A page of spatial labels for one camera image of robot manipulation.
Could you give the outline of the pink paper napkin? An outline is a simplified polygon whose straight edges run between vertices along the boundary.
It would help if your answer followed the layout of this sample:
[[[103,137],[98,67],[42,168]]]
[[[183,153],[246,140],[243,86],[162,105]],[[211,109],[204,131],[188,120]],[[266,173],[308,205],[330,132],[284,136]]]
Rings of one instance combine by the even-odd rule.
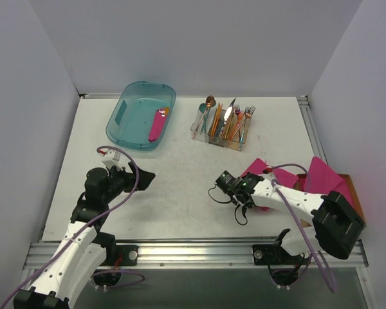
[[[244,177],[247,173],[260,175],[267,167],[268,164],[265,161],[260,158],[256,158],[241,174],[241,177]],[[271,176],[276,179],[279,185],[289,188],[293,188],[298,180],[298,177],[295,174],[292,174],[281,168],[274,170]]]

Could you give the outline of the orange chopstick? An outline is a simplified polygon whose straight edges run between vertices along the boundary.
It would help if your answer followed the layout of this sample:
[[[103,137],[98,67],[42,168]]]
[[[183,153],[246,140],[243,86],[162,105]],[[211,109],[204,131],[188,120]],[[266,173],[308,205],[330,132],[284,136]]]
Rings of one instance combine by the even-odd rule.
[[[215,134],[216,134],[218,125],[220,123],[220,115],[222,112],[223,112],[223,105],[219,103],[218,107],[217,107],[217,111],[215,113],[214,125],[213,125],[212,132],[211,132],[212,136],[215,136]]]
[[[217,109],[216,109],[216,112],[215,112],[215,115],[214,115],[214,119],[213,119],[213,124],[212,124],[212,127],[211,127],[211,130],[209,132],[209,136],[214,136],[215,132],[216,132],[216,127],[218,125],[218,122],[219,122],[219,114],[221,112],[223,108],[223,105],[222,104],[218,104],[217,105]]]

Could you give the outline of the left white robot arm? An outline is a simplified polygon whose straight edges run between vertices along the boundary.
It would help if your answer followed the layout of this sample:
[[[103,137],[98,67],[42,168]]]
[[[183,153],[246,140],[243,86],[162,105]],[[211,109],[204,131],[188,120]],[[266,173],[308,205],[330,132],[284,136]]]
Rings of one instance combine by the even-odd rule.
[[[73,308],[95,270],[115,261],[115,236],[101,231],[109,204],[123,192],[146,190],[156,177],[133,163],[129,167],[107,164],[87,172],[84,192],[52,262],[16,293],[14,308]]]

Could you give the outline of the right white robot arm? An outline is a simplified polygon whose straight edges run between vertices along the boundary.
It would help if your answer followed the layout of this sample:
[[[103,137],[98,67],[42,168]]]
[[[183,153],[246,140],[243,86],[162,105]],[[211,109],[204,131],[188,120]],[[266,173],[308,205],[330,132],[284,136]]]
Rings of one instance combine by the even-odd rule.
[[[298,191],[279,184],[273,173],[235,177],[224,171],[215,185],[244,209],[268,207],[292,216],[297,229],[286,232],[272,248],[279,263],[312,250],[346,260],[365,227],[364,220],[343,194]]]

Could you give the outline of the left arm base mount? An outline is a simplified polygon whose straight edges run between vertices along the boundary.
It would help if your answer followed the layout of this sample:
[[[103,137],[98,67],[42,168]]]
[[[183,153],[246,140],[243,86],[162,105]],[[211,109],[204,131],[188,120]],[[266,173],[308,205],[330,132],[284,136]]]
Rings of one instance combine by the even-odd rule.
[[[102,266],[107,267],[133,267],[138,262],[139,246],[135,244],[114,245],[107,248],[107,256],[102,262]]]

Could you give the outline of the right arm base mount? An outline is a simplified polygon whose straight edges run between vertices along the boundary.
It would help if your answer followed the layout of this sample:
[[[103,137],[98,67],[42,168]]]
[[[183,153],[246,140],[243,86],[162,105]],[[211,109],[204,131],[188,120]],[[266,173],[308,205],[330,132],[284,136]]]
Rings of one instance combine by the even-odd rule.
[[[306,265],[309,256],[291,256],[278,245],[252,245],[253,263],[258,266],[299,266]]]

